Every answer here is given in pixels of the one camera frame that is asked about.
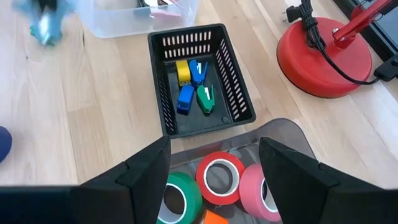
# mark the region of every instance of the clear plastic container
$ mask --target clear plastic container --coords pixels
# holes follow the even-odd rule
[[[138,0],[68,0],[82,23],[99,38],[121,37],[192,26],[198,0],[137,7]]]

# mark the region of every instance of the red lamp base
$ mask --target red lamp base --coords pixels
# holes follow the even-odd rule
[[[335,45],[334,28],[344,24],[318,17],[320,35],[326,43],[326,52],[334,63],[350,77],[366,81],[372,69],[368,45],[358,36],[346,48]],[[301,21],[290,26],[279,40],[277,48],[279,66],[286,77],[301,90],[324,98],[345,96],[359,85],[344,79],[315,48],[307,45]]]

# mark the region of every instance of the stapler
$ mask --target stapler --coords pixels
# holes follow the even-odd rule
[[[186,60],[179,60],[175,62],[177,67],[178,84],[180,86],[187,85],[191,82],[191,73],[189,72],[188,62]]]
[[[210,92],[207,87],[200,85],[197,89],[197,100],[201,110],[205,114],[210,114],[214,108],[214,87],[211,86]]]
[[[201,63],[197,63],[196,60],[192,60],[189,62],[189,69],[192,74],[192,85],[194,87],[198,87],[205,83],[206,72],[207,72],[207,62],[202,71]]]
[[[191,108],[193,93],[195,89],[192,85],[184,85],[181,88],[180,96],[177,101],[177,111],[179,113],[188,114]]]

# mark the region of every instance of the red lamp arm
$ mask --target red lamp arm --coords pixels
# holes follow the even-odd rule
[[[392,1],[398,0],[378,0],[369,6],[358,15],[354,16],[352,20],[333,34],[335,40],[347,40],[354,37],[358,32],[368,26],[379,12],[389,5]]]

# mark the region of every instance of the black power cord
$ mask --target black power cord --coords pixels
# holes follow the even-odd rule
[[[311,6],[311,0],[301,0],[301,5],[299,5],[298,7],[290,6],[286,9],[287,20],[289,22],[293,22],[298,18],[302,18],[302,25],[307,35],[308,46],[316,48],[333,69],[335,69],[343,78],[352,83],[359,85],[372,85],[379,81],[380,78],[375,78],[370,82],[356,80],[345,74],[345,72],[343,72],[334,63],[334,61],[326,53],[326,44],[319,33],[317,26],[318,21],[314,17],[312,17],[312,11],[313,10]]]

